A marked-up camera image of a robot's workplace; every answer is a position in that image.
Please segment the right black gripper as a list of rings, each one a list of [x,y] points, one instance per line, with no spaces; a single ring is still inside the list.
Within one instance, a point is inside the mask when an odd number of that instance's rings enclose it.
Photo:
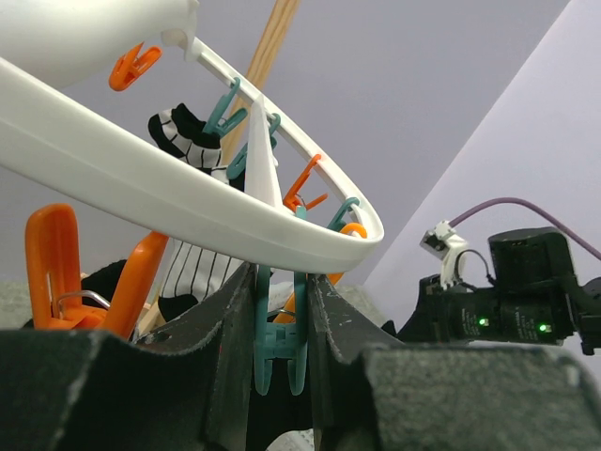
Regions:
[[[419,281],[417,303],[409,320],[396,329],[389,319],[382,330],[404,343],[496,341],[497,295],[492,288],[443,289],[439,276],[426,276]]]

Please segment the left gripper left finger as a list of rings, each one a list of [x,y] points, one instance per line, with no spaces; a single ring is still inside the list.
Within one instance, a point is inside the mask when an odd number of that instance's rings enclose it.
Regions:
[[[144,450],[241,450],[251,393],[256,268],[143,338]]]

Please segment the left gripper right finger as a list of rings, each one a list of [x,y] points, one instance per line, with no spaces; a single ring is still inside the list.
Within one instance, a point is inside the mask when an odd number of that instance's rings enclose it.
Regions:
[[[318,450],[379,450],[365,353],[400,342],[342,297],[324,275],[308,279],[308,369]]]

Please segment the teal clothes clip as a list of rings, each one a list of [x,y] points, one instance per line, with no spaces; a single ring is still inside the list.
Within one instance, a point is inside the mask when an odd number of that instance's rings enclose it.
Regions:
[[[304,389],[308,351],[307,274],[294,272],[295,322],[268,322],[270,267],[258,266],[254,308],[254,386],[265,396],[270,389],[274,359],[287,362],[290,392]]]

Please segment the white round clip hanger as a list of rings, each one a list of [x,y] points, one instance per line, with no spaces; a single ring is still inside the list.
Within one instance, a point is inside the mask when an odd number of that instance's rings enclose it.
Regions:
[[[194,1],[5,1],[1,5],[1,164],[99,210],[209,250],[283,270],[357,267],[384,228],[336,162],[276,104],[196,35]],[[237,191],[66,96],[64,88],[160,36],[185,59],[233,83],[252,105],[246,183]],[[282,203],[268,120],[352,218],[354,238]]]

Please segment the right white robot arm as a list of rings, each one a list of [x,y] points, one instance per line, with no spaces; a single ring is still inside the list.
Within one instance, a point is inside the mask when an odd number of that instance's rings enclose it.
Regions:
[[[460,274],[419,282],[409,320],[384,330],[404,343],[467,344],[473,341],[556,345],[579,335],[581,350],[600,349],[600,281],[579,284],[565,235],[555,227],[521,228],[489,237],[488,284],[476,287]]]

